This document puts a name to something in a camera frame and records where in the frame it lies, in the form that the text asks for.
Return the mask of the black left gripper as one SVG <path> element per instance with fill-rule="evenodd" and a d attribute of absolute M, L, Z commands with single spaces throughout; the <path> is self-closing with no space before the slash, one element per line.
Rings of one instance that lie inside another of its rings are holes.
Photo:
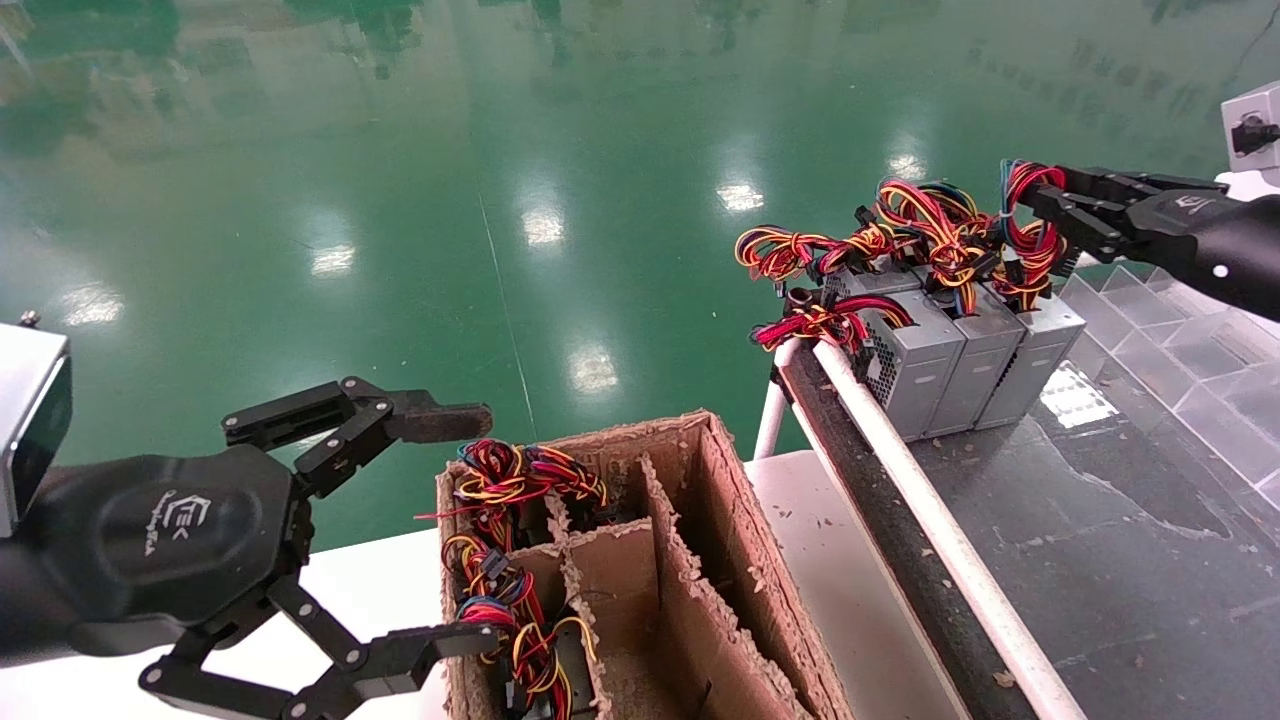
<path fill-rule="evenodd" d="M 20 656 L 119 657 L 180 637 L 138 687 L 218 719 L 347 719 L 419 692 L 442 660 L 495 651 L 497 629 L 452 623 L 357 641 L 288 577 L 314 536 L 305 496 L 328 497 L 396 442 L 461 443 L 492 428 L 485 404 L 346 377 L 230 413 L 220 454 L 54 468 L 20 521 Z M 317 442 L 294 475 L 264 452 L 307 438 Z M 289 692 L 204 669 L 276 614 L 329 657 L 315 682 Z"/>

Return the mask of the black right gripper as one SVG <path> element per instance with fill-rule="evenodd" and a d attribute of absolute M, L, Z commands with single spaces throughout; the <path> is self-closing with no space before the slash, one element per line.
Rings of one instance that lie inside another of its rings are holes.
<path fill-rule="evenodd" d="M 1211 299 L 1279 319 L 1279 196 L 1238 201 L 1210 179 L 1059 169 L 1065 191 L 1032 190 L 1028 208 L 1071 247 L 1098 263 L 1156 265 Z"/>

